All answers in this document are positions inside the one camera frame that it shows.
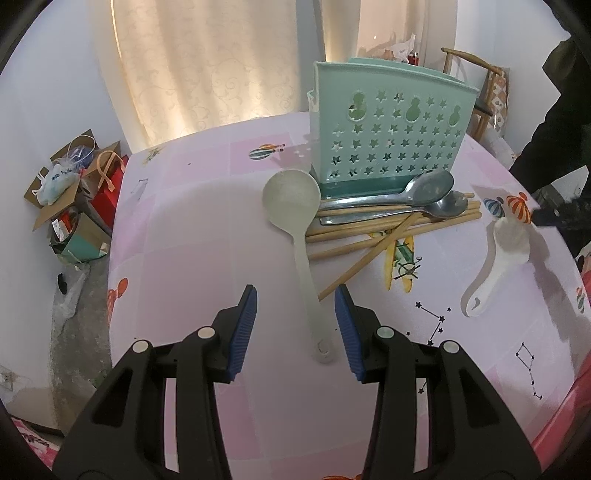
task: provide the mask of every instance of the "wooden chopstick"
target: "wooden chopstick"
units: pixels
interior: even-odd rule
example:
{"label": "wooden chopstick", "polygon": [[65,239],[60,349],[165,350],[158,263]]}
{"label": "wooden chopstick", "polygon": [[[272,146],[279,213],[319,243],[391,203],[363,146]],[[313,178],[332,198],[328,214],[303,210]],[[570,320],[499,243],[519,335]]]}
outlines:
{"label": "wooden chopstick", "polygon": [[[457,218],[474,213],[480,209],[480,202],[477,205],[473,205],[471,208],[466,210],[464,213],[459,215]],[[415,221],[415,225],[424,225],[426,223],[437,223],[441,220],[433,219],[424,214],[420,214],[419,218]],[[356,222],[347,225],[330,225],[322,228],[312,229],[310,233],[307,233],[306,243],[313,244],[316,242],[324,242],[328,240],[337,240],[339,238],[347,238],[349,236],[364,235],[366,233],[383,232],[385,230],[391,230],[400,225],[400,218],[378,218],[375,220],[366,220],[364,222]]]}
{"label": "wooden chopstick", "polygon": [[334,282],[332,282],[328,287],[326,287],[323,291],[321,291],[318,295],[319,300],[325,299],[328,295],[333,293],[336,288],[349,281],[353,276],[359,273],[363,267],[369,264],[375,257],[377,257],[381,252],[388,248],[388,245],[394,242],[394,239],[400,235],[404,236],[404,232],[406,229],[413,224],[416,220],[418,220],[420,213],[411,213],[408,215],[400,225],[398,225],[392,233],[386,235],[380,242],[373,247],[361,260],[359,260],[355,265],[353,265],[350,269],[348,269],[345,273],[343,273],[339,278],[337,278]]}
{"label": "wooden chopstick", "polygon": [[[467,199],[473,199],[473,193],[464,193],[464,197]],[[384,212],[389,210],[404,210],[408,208],[408,205],[372,205],[369,207],[349,207],[340,208],[333,210],[318,211],[316,217],[326,217],[329,215],[347,215],[348,213],[363,213],[363,212]]]}
{"label": "wooden chopstick", "polygon": [[[400,240],[406,238],[408,236],[415,236],[421,235],[422,233],[433,232],[435,230],[439,230],[441,228],[446,228],[448,226],[460,225],[461,223],[471,222],[472,220],[478,220],[482,217],[480,212],[470,212],[468,215],[459,216],[456,218],[452,218],[449,220],[444,220],[442,222],[431,223],[428,225],[418,226],[415,228],[410,228],[403,235],[401,235],[396,240]],[[316,252],[313,254],[308,255],[308,259],[312,260],[322,260],[325,258],[332,258],[337,257],[339,255],[345,255],[351,252],[355,252],[357,250],[363,250],[364,248],[371,248],[381,242],[382,238],[369,238],[368,240],[363,240],[360,242],[355,242],[348,245],[343,245],[342,247],[331,248],[329,250],[324,250],[322,252]]]}

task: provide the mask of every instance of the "mint green utensil holder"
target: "mint green utensil holder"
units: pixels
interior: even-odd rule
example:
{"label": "mint green utensil holder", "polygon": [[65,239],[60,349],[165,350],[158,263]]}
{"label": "mint green utensil holder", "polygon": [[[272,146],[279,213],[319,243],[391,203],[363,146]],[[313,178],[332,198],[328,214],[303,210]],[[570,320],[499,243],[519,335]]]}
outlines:
{"label": "mint green utensil holder", "polygon": [[396,193],[422,171],[452,167],[478,89],[378,59],[315,62],[314,75],[312,174],[323,198]]}

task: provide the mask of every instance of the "silver screw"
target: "silver screw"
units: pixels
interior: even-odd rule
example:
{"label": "silver screw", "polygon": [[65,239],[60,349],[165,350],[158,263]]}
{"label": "silver screw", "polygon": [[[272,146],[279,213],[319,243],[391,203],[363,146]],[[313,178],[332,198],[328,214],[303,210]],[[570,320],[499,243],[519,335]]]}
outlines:
{"label": "silver screw", "polygon": [[203,327],[203,328],[200,328],[199,331],[197,332],[197,336],[199,338],[203,338],[203,339],[211,338],[215,334],[216,334],[216,331],[212,327]]}
{"label": "silver screw", "polygon": [[149,347],[148,342],[146,342],[145,340],[138,340],[137,342],[134,343],[133,347],[131,347],[133,349],[133,351],[135,353],[142,353],[145,352]]}
{"label": "silver screw", "polygon": [[460,351],[460,346],[453,340],[449,340],[443,344],[443,349],[447,353],[458,353]]}
{"label": "silver screw", "polygon": [[392,338],[394,336],[394,330],[390,327],[380,327],[376,333],[380,338]]}

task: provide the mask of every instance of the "red gift bag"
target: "red gift bag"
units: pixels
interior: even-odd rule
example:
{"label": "red gift bag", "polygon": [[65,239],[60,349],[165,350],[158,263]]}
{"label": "red gift bag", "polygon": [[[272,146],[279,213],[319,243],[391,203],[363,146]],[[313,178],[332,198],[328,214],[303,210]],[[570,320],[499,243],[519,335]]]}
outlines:
{"label": "red gift bag", "polygon": [[[96,213],[105,221],[109,228],[113,228],[115,223],[115,210],[117,208],[117,201],[119,200],[119,192],[121,191],[121,183],[123,182],[123,174],[125,172],[125,166],[129,160],[128,156],[125,155],[119,160],[117,168],[112,173],[111,177],[107,177],[106,174],[100,171],[101,183],[105,180],[104,184],[99,186],[99,193],[90,201],[90,204],[95,208]],[[109,170],[109,165],[112,158],[109,159],[105,171]]]}

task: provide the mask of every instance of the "white ceramic spoon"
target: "white ceramic spoon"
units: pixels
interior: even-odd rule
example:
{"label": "white ceramic spoon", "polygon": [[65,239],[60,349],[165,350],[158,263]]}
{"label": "white ceramic spoon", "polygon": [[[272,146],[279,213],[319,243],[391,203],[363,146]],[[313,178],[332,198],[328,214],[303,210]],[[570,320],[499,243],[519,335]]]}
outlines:
{"label": "white ceramic spoon", "polygon": [[318,300],[306,253],[306,230],[320,206],[320,189],[312,176],[301,170],[283,170],[273,175],[262,191],[268,220],[289,233],[294,241],[295,268],[300,278],[314,354],[323,363],[334,357],[327,319]]}
{"label": "white ceramic spoon", "polygon": [[469,317],[480,315],[495,287],[509,270],[523,265],[530,258],[530,237],[523,223],[509,217],[496,221],[494,232],[496,253],[491,272],[472,294],[466,305]]}

